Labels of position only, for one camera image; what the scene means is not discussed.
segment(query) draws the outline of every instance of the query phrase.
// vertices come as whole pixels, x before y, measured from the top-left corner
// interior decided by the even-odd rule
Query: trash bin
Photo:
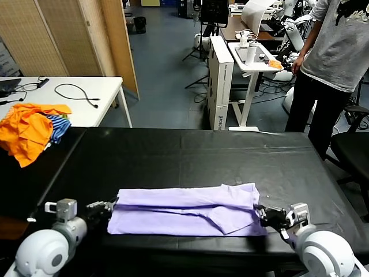
[[[146,18],[138,16],[133,18],[137,33],[146,33]]]
[[[134,18],[133,17],[126,17],[127,22],[127,30],[128,33],[134,33]]]

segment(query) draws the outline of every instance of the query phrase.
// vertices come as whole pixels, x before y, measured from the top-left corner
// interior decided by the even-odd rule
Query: person
[[[318,0],[310,15],[316,22],[292,65],[297,78],[285,131],[304,132],[317,100],[308,137],[324,159],[333,127],[369,67],[369,0]]]

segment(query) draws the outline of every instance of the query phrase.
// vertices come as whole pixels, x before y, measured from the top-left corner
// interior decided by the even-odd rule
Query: black pants
[[[339,91],[298,72],[286,132],[304,132],[310,111],[318,100],[312,118],[309,139],[324,159],[333,126],[347,104],[351,93]]]

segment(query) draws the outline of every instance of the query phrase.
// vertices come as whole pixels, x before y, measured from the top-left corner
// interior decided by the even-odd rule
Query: striped cloth
[[[58,115],[46,115],[46,117],[51,120],[53,127],[50,141],[59,144],[71,123],[68,119],[64,119]]]

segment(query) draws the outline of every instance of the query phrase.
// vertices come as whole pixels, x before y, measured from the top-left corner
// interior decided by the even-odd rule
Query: printed graphic on shirt
[[[369,0],[341,0],[337,8],[336,26],[343,17],[369,23]]]

